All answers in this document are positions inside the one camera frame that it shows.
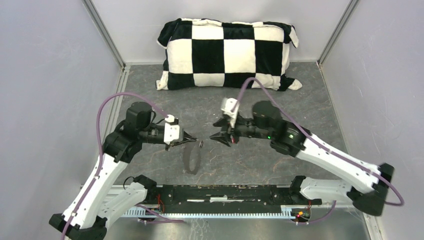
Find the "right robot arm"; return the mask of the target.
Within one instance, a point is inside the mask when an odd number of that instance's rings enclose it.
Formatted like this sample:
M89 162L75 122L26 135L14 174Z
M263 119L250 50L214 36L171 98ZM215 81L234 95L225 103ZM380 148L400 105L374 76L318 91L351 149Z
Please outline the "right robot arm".
M392 165L368 163L329 145L308 129L284 120L270 101L256 102L251 118L242 117L233 107L239 107L234 98L223 100L222 117L213 124L220 131L211 135L211 140L230 146L237 144L241 137L268 139L276 152L312 163L339 178L295 177L288 191L293 203L337 201L352 204L371 216L382 215L387 205L388 183L395 171Z

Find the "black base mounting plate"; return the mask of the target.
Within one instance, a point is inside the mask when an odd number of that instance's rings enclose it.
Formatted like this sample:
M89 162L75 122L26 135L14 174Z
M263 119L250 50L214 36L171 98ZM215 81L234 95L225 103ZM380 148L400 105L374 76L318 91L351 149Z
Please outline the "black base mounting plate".
M321 205L288 185L158 185L141 204L160 206L166 214L266 214L282 206Z

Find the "black and white checkered pillow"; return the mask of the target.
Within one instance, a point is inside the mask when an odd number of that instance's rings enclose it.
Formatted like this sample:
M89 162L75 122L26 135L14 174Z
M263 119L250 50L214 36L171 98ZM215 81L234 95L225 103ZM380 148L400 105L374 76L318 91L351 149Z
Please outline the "black and white checkered pillow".
M290 48L299 39L291 24L258 21L222 22L178 18L167 22L157 38L165 50L157 90L191 87L299 90L302 83L286 75Z

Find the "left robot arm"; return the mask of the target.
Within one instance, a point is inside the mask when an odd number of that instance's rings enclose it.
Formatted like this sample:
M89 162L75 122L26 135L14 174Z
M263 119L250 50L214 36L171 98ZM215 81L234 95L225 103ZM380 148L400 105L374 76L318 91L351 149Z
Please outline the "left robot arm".
M101 145L101 151L89 178L77 197L63 212L52 215L49 224L70 240L102 240L108 229L129 209L157 198L156 183L138 176L117 196L104 202L118 176L142 150L143 144L170 147L196 142L197 139L179 125L179 120L168 115L164 124L154 123L156 112L147 102L135 102Z

